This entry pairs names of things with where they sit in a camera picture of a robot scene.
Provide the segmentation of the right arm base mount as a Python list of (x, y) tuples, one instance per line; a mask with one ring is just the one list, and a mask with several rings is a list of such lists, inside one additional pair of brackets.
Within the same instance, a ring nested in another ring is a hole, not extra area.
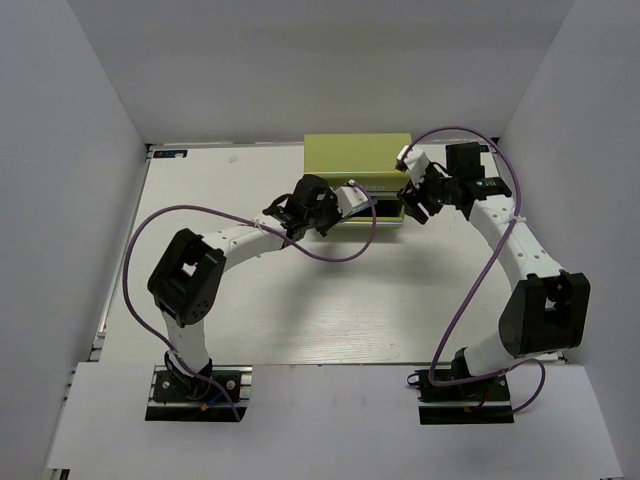
[(504, 376), (460, 386), (438, 387), (428, 370), (415, 370), (407, 385), (418, 392), (421, 425), (452, 426), (512, 424), (511, 395)]

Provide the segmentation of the silver light blue pen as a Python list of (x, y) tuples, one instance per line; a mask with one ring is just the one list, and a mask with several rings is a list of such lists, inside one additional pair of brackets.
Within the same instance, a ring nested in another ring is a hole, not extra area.
[(371, 209), (371, 206), (374, 205), (375, 202), (374, 201), (365, 201), (364, 203), (362, 203), (361, 205), (359, 205), (356, 209), (355, 209), (355, 213), (356, 214), (360, 214), (363, 211), (367, 211)]

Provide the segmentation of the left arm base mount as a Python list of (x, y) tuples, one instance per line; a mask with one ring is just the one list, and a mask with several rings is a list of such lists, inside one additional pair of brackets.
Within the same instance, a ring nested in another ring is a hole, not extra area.
[(214, 366), (211, 378), (224, 388), (196, 379), (192, 387), (164, 365), (156, 365), (151, 380), (145, 420), (150, 422), (234, 423), (249, 406), (253, 368)]

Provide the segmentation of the green metal drawer box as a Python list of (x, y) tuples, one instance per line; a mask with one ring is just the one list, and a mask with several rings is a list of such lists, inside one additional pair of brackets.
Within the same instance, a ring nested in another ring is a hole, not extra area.
[(408, 133), (307, 134), (304, 172), (333, 187), (357, 181), (376, 201), (377, 227), (398, 229), (405, 214), (397, 192), (407, 184), (408, 175), (396, 169), (396, 158), (410, 143)]

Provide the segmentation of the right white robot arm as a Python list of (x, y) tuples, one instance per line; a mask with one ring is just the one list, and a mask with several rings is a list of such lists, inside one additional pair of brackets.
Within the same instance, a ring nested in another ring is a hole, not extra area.
[(461, 397), (484, 391), (488, 378), (537, 355), (572, 349), (583, 337), (590, 283), (554, 260), (519, 215), (516, 195), (500, 177), (488, 177), (477, 142), (448, 145), (439, 167), (417, 147), (404, 147), (396, 168), (409, 176), (397, 194), (420, 224), (452, 206), (483, 236), (511, 286), (497, 329), (460, 349), (449, 384)]

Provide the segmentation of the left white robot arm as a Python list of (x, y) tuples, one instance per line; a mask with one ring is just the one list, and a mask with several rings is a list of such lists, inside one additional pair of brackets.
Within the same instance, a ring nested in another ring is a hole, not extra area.
[(171, 343), (167, 364), (180, 371), (177, 387), (199, 399), (211, 387), (204, 319), (212, 309), (223, 274), (260, 255), (277, 252), (288, 240), (315, 229), (324, 234), (348, 212), (344, 195), (318, 176), (306, 174), (291, 194), (256, 219), (201, 235), (182, 229), (172, 238), (148, 280), (148, 290), (166, 324)]

